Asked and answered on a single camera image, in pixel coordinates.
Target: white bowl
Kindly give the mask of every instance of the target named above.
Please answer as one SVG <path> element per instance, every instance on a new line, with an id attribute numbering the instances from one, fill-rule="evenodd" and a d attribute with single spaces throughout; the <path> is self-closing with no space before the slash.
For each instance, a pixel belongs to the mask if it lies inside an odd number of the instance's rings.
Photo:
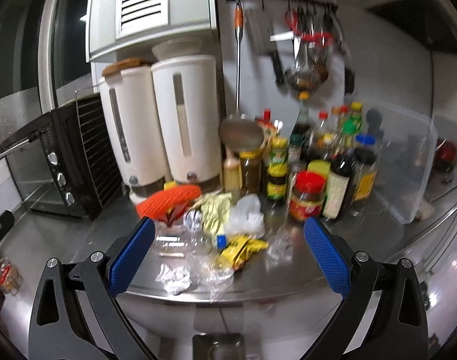
<path id="1" fill-rule="evenodd" d="M 178 56 L 192 56 L 200 53 L 202 40 L 194 37 L 169 39 L 152 47 L 159 61 Z"/>

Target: louvered vent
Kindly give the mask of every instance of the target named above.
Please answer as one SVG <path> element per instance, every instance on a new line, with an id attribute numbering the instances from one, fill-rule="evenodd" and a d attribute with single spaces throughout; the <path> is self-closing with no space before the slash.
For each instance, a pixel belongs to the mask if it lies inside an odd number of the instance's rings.
<path id="1" fill-rule="evenodd" d="M 83 149 L 102 207 L 122 185 L 122 175 L 108 137 L 100 95 L 77 101 Z"/>
<path id="2" fill-rule="evenodd" d="M 168 24 L 168 0 L 116 0 L 117 38 Z"/>

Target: crumpled white tissue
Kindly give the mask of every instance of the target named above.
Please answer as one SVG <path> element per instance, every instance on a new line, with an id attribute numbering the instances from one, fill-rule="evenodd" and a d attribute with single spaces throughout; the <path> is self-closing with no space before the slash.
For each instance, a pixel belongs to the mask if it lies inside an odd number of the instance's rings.
<path id="1" fill-rule="evenodd" d="M 241 198 L 230 208 L 227 223 L 224 225 L 227 236 L 247 235 L 261 238 L 265 234 L 263 214 L 260 212 L 260 199 L 255 193 Z"/>
<path id="2" fill-rule="evenodd" d="M 164 263 L 160 266 L 160 273 L 155 281 L 160 281 L 170 295 L 178 295 L 192 284 L 190 271 L 186 266 L 170 268 Z"/>

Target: white plastic container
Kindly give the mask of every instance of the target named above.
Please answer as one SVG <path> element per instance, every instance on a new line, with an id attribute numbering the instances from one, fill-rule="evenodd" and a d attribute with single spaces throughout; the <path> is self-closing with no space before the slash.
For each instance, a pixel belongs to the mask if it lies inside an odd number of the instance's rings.
<path id="1" fill-rule="evenodd" d="M 175 181 L 203 183 L 220 175 L 215 58 L 190 55 L 152 66 L 162 135 Z"/>
<path id="2" fill-rule="evenodd" d="M 437 130 L 428 116 L 394 105 L 362 102 L 362 130 L 381 144 L 375 194 L 400 223 L 410 223 L 427 187 Z"/>
<path id="3" fill-rule="evenodd" d="M 102 77 L 99 85 L 110 142 L 124 183 L 141 187 L 162 178 L 171 180 L 151 68 L 124 69 Z"/>

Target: wooden lid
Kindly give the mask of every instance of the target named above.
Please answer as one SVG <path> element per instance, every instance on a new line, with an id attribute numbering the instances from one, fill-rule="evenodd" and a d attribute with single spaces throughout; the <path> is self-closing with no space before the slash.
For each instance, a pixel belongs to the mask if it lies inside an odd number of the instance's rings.
<path id="1" fill-rule="evenodd" d="M 127 58 L 123 61 L 115 62 L 114 64 L 111 64 L 110 66 L 107 66 L 105 69 L 103 69 L 102 77 L 111 76 L 112 74 L 117 74 L 120 71 L 124 71 L 125 69 L 131 69 L 135 67 L 138 68 L 140 66 L 150 66 L 150 63 L 148 61 L 144 61 L 141 58 Z"/>

